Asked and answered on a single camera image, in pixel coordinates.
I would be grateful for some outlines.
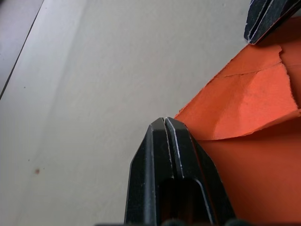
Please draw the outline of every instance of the black plastic part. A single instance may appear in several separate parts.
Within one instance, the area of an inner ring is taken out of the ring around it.
[[[156,225],[160,222],[158,187],[174,177],[168,145],[164,120],[159,118],[149,125],[131,163],[125,223]]]
[[[245,39],[256,44],[301,8],[301,0],[251,0]]]
[[[131,163],[125,224],[222,225],[232,218],[216,167],[186,126],[172,118],[154,121]]]

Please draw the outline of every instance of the orange paper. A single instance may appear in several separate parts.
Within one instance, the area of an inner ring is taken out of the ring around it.
[[[180,112],[238,218],[301,222],[301,17],[246,46]]]

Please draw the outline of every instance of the white surface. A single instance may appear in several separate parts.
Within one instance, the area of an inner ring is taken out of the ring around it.
[[[45,0],[0,101],[0,225],[122,222],[148,125],[243,48],[248,4]]]
[[[0,0],[0,93],[43,0]]]

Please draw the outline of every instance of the orange cardboard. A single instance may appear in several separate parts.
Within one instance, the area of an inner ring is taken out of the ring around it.
[[[177,115],[238,218],[301,222],[301,17],[247,45]]]

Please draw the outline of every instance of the folded orange paper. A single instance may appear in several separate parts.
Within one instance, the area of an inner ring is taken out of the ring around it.
[[[177,115],[238,218],[301,222],[301,17],[246,46]]]

